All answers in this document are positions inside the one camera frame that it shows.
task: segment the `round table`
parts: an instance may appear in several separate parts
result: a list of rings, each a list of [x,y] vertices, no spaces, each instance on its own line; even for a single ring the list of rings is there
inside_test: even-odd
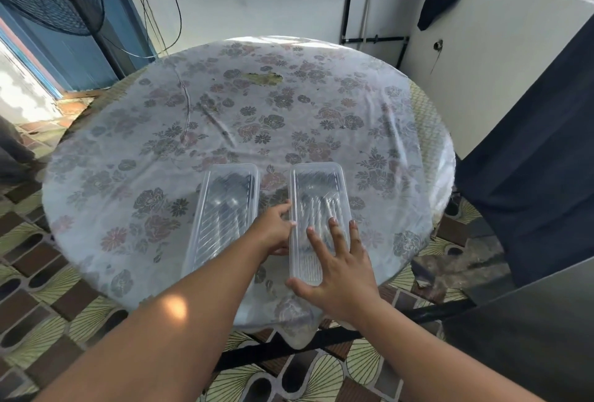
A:
[[[301,38],[229,39],[171,55],[95,100],[56,149],[43,205],[63,254],[133,309],[181,274],[202,172],[251,162],[260,208],[287,197],[289,168],[336,161],[378,284],[428,242],[454,177],[449,134],[425,94],[383,61]],[[270,257],[235,317],[305,346],[322,313]]]

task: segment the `plastic container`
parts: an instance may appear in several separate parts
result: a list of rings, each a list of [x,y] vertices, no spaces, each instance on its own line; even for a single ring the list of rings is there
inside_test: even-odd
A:
[[[204,173],[182,277],[219,255],[258,215],[260,172],[253,164],[215,164]]]
[[[289,273],[310,285],[319,285],[322,267],[305,229],[313,226],[334,255],[328,219],[335,217],[350,247],[351,209],[342,167],[335,162],[294,165],[289,172],[289,198],[293,203],[291,220],[297,222],[289,241]]]

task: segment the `blue door frame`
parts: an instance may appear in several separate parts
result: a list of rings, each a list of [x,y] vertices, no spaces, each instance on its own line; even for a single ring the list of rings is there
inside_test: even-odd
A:
[[[106,24],[101,34],[130,53],[141,56],[154,54],[132,0],[104,0],[104,5]],[[117,81],[113,69],[92,37],[49,30],[1,4],[0,18],[43,69],[39,69],[27,57],[28,53],[14,44],[6,32],[0,30],[0,39],[56,98],[60,98],[62,92],[105,88]],[[126,74],[152,61],[152,58],[137,58],[115,48],[112,50]],[[46,72],[55,83],[45,76]]]

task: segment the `person's right hand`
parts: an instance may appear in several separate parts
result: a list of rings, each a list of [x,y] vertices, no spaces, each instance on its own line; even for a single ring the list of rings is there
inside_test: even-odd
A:
[[[356,328],[365,310],[381,302],[373,268],[367,251],[361,244],[355,221],[349,223],[351,250],[345,235],[334,218],[328,221],[336,256],[332,256],[313,227],[307,237],[320,259],[323,280],[320,286],[310,286],[298,278],[289,278],[286,285],[297,296],[307,300],[337,321],[345,321]]]

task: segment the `person's left hand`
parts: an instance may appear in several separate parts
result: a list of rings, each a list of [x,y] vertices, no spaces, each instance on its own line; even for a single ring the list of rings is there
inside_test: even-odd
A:
[[[263,251],[262,258],[268,255],[287,255],[289,252],[289,234],[295,226],[293,221],[285,221],[281,216],[289,211],[291,201],[271,206],[245,232],[245,236],[258,243]]]

